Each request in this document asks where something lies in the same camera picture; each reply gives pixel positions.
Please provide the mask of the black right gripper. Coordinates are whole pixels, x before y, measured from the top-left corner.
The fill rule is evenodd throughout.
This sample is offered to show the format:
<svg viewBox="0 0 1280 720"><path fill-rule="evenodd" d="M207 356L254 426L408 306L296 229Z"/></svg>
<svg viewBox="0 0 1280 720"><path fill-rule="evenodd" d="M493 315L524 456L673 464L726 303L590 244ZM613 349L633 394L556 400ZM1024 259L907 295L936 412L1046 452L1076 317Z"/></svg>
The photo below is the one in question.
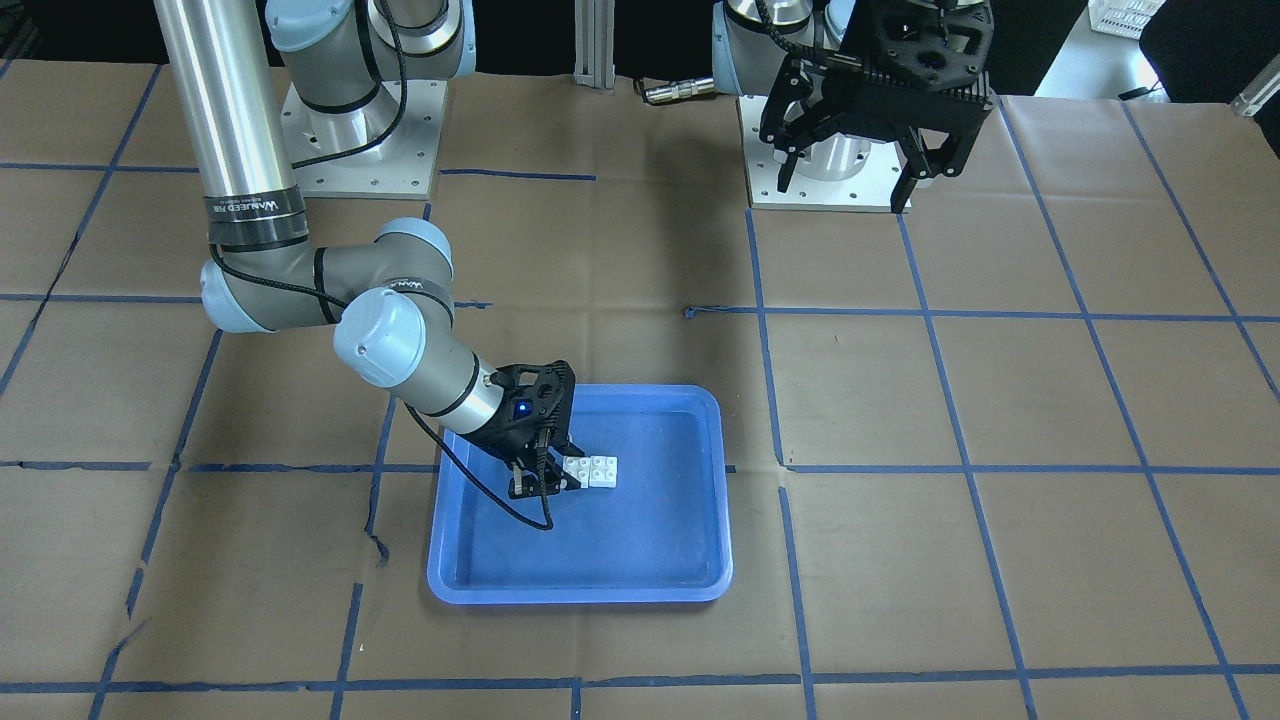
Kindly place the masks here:
<svg viewBox="0 0 1280 720"><path fill-rule="evenodd" d="M547 365L513 364L484 377L485 384L502 388L494 416L483 425L483 451L532 474L508 486L512 500L553 496L582 488L549 455L553 448L566 457L585 452L570 441L576 375L566 360Z"/></svg>

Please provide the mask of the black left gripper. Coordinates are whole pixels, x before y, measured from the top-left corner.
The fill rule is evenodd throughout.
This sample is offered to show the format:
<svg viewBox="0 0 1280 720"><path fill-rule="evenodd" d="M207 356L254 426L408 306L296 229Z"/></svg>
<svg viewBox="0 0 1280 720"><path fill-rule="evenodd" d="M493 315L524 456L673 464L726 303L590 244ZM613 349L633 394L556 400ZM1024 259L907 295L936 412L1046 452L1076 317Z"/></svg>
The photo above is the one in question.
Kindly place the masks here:
<svg viewBox="0 0 1280 720"><path fill-rule="evenodd" d="M776 150L786 193L804 152L835 135L897 143L904 168L890 195L902 214L915 187L959 176L995 92L986 59L995 33L987 1L867 1L847 19L837 49L796 44L759 20L783 51L759 137Z"/></svg>

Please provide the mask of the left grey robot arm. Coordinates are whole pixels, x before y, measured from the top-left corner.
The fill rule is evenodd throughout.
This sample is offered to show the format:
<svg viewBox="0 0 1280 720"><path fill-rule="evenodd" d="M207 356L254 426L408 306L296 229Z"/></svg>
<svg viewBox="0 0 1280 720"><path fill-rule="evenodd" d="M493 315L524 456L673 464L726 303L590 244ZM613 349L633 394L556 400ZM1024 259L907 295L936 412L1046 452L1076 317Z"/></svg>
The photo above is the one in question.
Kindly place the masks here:
<svg viewBox="0 0 1280 720"><path fill-rule="evenodd" d="M722 1L713 83L739 100L754 208L901 214L963 173L995 109L987 1Z"/></svg>

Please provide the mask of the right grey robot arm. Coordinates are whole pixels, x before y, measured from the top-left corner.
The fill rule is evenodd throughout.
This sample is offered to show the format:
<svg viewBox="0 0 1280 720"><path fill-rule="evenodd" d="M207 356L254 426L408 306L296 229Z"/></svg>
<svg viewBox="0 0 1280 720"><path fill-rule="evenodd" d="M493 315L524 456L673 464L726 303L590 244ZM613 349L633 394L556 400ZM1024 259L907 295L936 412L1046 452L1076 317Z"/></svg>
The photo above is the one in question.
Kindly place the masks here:
<svg viewBox="0 0 1280 720"><path fill-rule="evenodd" d="M416 88L471 73L468 1L159 1L155 5L204 182L212 324L229 333L333 325L335 355L420 421L495 457L531 498L614 475L570 439L570 365L485 363L454 333L454 264L419 217L370 243L310 238L302 181L419 159Z"/></svg>

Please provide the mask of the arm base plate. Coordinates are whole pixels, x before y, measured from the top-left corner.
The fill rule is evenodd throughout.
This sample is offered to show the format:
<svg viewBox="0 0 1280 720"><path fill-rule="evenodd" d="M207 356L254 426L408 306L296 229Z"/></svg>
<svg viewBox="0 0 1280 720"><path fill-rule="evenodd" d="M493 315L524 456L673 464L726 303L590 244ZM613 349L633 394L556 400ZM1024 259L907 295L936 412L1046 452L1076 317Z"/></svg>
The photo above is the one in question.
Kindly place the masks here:
<svg viewBox="0 0 1280 720"><path fill-rule="evenodd" d="M448 90L442 79L411 79L404 114L388 138L364 152L296 169L301 193L306 199L429 200ZM296 87L289 87L282 128L291 160L355 149L378 137L394 119L399 94L399 82L385 82L367 106L324 114L307 108Z"/></svg>
<svg viewBox="0 0 1280 720"><path fill-rule="evenodd" d="M739 115L750 205L797 211L890 213L901 169L897 146L836 135L808 149L785 192L777 190L785 152L759 137L767 97L741 96Z"/></svg>

